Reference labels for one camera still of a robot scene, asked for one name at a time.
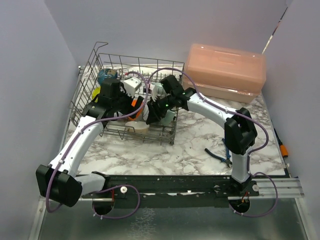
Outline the white round bowl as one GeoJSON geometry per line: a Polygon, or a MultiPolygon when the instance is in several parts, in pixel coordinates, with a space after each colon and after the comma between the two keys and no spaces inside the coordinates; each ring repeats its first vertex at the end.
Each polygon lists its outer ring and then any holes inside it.
{"type": "MultiPolygon", "coordinates": [[[[137,104],[137,101],[138,101],[138,99],[136,98],[136,99],[134,99],[133,101],[132,101],[132,106],[133,107],[135,107],[136,106],[136,104],[137,104]]],[[[139,115],[141,114],[141,110],[140,111],[138,111],[137,113],[136,113],[136,115],[135,116],[130,116],[130,119],[132,120],[132,121],[134,121],[139,115]]]]}

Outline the celadon green bowl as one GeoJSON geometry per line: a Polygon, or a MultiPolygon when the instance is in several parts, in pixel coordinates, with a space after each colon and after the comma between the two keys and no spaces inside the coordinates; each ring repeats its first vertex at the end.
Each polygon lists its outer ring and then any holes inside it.
{"type": "Polygon", "coordinates": [[[173,121],[175,116],[176,116],[176,112],[175,111],[168,110],[166,112],[164,118],[162,118],[159,123],[162,126],[168,126],[173,121]]]}

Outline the beige patterned bowl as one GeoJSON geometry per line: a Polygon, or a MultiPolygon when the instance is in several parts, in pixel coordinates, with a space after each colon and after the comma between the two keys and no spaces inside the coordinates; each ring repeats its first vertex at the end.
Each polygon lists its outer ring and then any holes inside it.
{"type": "Polygon", "coordinates": [[[130,133],[136,134],[147,134],[150,125],[146,124],[144,121],[128,121],[125,124],[125,130],[130,133]]]}

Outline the yellow-green bowl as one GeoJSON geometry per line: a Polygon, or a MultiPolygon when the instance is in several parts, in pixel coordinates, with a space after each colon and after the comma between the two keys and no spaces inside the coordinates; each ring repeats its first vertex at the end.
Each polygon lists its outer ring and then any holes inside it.
{"type": "Polygon", "coordinates": [[[92,92],[92,96],[91,96],[91,99],[94,101],[94,102],[97,102],[98,101],[98,94],[100,93],[100,90],[101,90],[101,87],[97,87],[93,90],[92,92]]]}

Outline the dark brown bowl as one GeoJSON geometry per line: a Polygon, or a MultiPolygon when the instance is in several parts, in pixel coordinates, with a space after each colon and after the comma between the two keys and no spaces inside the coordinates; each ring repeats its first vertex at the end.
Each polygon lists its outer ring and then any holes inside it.
{"type": "Polygon", "coordinates": [[[118,73],[116,70],[111,68],[103,68],[98,72],[96,80],[98,84],[101,85],[104,79],[117,79],[117,78],[118,78],[118,73]]]}

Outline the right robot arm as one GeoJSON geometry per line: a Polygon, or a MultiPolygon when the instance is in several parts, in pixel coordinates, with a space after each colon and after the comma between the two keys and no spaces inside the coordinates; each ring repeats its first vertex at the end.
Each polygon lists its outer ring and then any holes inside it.
{"type": "Polygon", "coordinates": [[[150,99],[143,109],[143,119],[148,125],[158,123],[169,110],[182,108],[200,114],[224,129],[224,143],[231,153],[232,171],[230,191],[240,196],[248,189],[251,181],[249,173],[249,152],[258,135],[246,108],[234,110],[205,99],[194,88],[184,89],[175,76],[169,75],[160,81],[166,96],[150,99]]]}

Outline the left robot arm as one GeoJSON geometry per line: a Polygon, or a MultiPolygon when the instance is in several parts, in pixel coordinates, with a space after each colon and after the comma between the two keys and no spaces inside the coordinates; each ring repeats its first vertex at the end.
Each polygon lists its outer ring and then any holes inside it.
{"type": "Polygon", "coordinates": [[[135,116],[143,108],[145,99],[135,98],[142,81],[136,77],[124,80],[105,78],[99,92],[83,108],[76,130],[48,164],[36,170],[36,180],[45,204],[55,201],[74,206],[81,196],[95,193],[106,197],[111,190],[107,177],[98,172],[77,176],[77,171],[88,149],[108,122],[135,116]]]}

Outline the orange-tipped screwdriver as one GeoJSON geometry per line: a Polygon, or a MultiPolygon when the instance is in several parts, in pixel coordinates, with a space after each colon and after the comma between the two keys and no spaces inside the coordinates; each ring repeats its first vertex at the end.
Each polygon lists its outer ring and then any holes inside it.
{"type": "Polygon", "coordinates": [[[274,133],[275,133],[278,145],[279,145],[279,149],[280,149],[281,155],[285,159],[285,158],[287,158],[289,156],[288,150],[285,147],[285,145],[283,144],[283,142],[281,141],[281,139],[279,138],[277,130],[275,128],[273,130],[274,130],[274,133]]]}

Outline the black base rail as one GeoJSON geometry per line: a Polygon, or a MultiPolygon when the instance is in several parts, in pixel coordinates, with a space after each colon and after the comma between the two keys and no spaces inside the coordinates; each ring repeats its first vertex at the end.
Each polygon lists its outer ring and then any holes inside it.
{"type": "Polygon", "coordinates": [[[109,175],[104,189],[84,198],[117,208],[134,208],[138,197],[142,208],[227,208],[229,200],[259,196],[255,180],[237,183],[229,175],[109,175]]]}

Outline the blue-handled pliers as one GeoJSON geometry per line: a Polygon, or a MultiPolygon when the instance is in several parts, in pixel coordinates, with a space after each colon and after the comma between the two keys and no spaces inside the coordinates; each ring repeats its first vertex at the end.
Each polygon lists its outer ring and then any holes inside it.
{"type": "Polygon", "coordinates": [[[221,157],[221,156],[218,156],[214,153],[212,153],[208,148],[205,148],[204,151],[211,157],[213,157],[214,159],[216,160],[219,160],[221,163],[224,163],[228,168],[231,168],[233,163],[231,161],[231,153],[230,153],[230,150],[227,148],[227,145],[226,145],[226,142],[225,142],[225,139],[222,138],[221,139],[223,144],[224,144],[224,147],[225,147],[225,157],[221,157]]]}

